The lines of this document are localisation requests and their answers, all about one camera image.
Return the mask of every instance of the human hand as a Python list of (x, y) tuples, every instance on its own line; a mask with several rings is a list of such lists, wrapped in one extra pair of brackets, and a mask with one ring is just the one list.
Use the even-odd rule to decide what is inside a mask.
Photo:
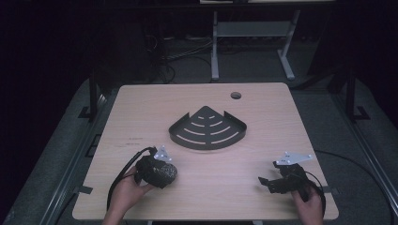
[(154, 188), (149, 184), (139, 186), (135, 183), (135, 173), (137, 173), (137, 169), (133, 166), (125, 173), (125, 178), (116, 185), (108, 212), (106, 212), (105, 219), (102, 222), (103, 225), (118, 224), (126, 212), (138, 203), (149, 190)]
[(298, 217), (304, 225), (322, 225), (323, 212), (321, 197), (311, 186), (307, 186), (307, 192), (309, 193), (309, 200), (304, 202), (297, 190), (292, 191), (293, 201), (298, 210)]

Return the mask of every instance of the quarter-circle tray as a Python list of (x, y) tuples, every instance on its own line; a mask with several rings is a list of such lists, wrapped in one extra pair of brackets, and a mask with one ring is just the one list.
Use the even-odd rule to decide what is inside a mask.
[(195, 150), (215, 150), (230, 146), (246, 135), (247, 126), (232, 114), (224, 116), (208, 106), (192, 117), (185, 114), (169, 128), (173, 142)]

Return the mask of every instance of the black cable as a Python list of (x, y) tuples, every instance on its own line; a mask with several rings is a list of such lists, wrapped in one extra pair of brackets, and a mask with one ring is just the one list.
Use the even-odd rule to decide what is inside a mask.
[(394, 225), (394, 213), (393, 213), (393, 210), (392, 210), (392, 206), (390, 204), (390, 199), (387, 196), (384, 188), (381, 187), (381, 185), (378, 183), (377, 179), (375, 178), (375, 176), (371, 172), (369, 172), (364, 166), (360, 165), (357, 161), (355, 161), (355, 160), (353, 160), (353, 159), (351, 159), (349, 157), (343, 157), (343, 156), (340, 156), (340, 155), (337, 155), (337, 154), (334, 154), (334, 153), (331, 153), (331, 152), (325, 152), (325, 151), (321, 151), (321, 150), (314, 150), (314, 151), (318, 152), (318, 153), (326, 154), (326, 155), (331, 155), (331, 156), (334, 156), (334, 157), (341, 158), (341, 159), (347, 160), (349, 162), (352, 162), (355, 165), (357, 165), (358, 167), (360, 167), (361, 169), (363, 169), (366, 173), (368, 173), (368, 175), (375, 181), (375, 183), (377, 184), (377, 186), (380, 189), (381, 193), (383, 194), (384, 199), (386, 200), (387, 206), (388, 206), (388, 208), (390, 210), (390, 225)]
[(310, 172), (305, 172), (305, 173), (311, 175), (311, 176), (318, 182), (319, 188), (321, 188), (322, 192), (324, 192), (324, 189), (322, 188), (322, 184), (321, 184), (321, 182), (319, 181), (319, 179), (318, 179), (315, 175), (313, 175), (312, 173), (310, 173)]
[(72, 202), (72, 200), (74, 199), (74, 197), (76, 197), (77, 194), (73, 193), (73, 195), (69, 198), (68, 202), (64, 205), (64, 208), (62, 208), (61, 212), (58, 215), (58, 218), (55, 221), (55, 224), (58, 224), (59, 219), (61, 219), (62, 215), (64, 214), (65, 210), (68, 208), (68, 205)]
[(111, 187), (109, 188), (109, 192), (108, 192), (108, 200), (106, 202), (106, 210), (109, 209), (109, 205), (111, 204), (111, 199), (112, 199), (112, 194), (114, 193), (114, 189), (116, 187), (116, 185), (124, 178), (126, 178), (127, 176), (124, 176), (124, 174), (126, 173), (126, 171), (129, 169), (129, 167), (132, 165), (132, 163), (134, 163), (135, 160), (137, 160), (137, 158), (139, 156), (141, 156), (145, 151), (153, 149), (153, 147), (147, 147), (143, 150), (141, 150), (140, 152), (138, 152), (137, 154), (135, 154), (135, 156), (130, 159), (130, 161), (126, 164), (126, 166), (122, 169), (122, 171), (119, 173), (119, 175), (116, 177), (116, 179), (114, 180), (114, 182), (111, 184)]

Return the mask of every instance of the metal frame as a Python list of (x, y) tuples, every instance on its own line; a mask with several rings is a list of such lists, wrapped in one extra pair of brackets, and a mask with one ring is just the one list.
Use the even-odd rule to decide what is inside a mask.
[(211, 80), (217, 81), (220, 78), (217, 57), (218, 37), (286, 37), (283, 47), (278, 50), (278, 56), (287, 80), (295, 80), (295, 75), (286, 56), (296, 30), (299, 14), (300, 10), (295, 10), (290, 22), (219, 22), (217, 11), (214, 11)]

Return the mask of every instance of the wooden table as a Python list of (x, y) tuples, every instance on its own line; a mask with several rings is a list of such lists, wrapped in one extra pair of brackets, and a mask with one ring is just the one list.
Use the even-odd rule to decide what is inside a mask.
[[(241, 99), (231, 98), (239, 92)], [(239, 142), (212, 151), (191, 150), (170, 139), (169, 127), (203, 106), (227, 111), (247, 125)], [(285, 151), (311, 154), (300, 163), (327, 186), (298, 110), (283, 83), (131, 85), (120, 88), (73, 210), (77, 219), (102, 219), (109, 186), (125, 164), (148, 146), (165, 145), (178, 168), (175, 182), (148, 192), (125, 215), (146, 220), (295, 219), (290, 194), (270, 194), (258, 176), (279, 179), (272, 161)], [(326, 194), (325, 219), (338, 217)]]

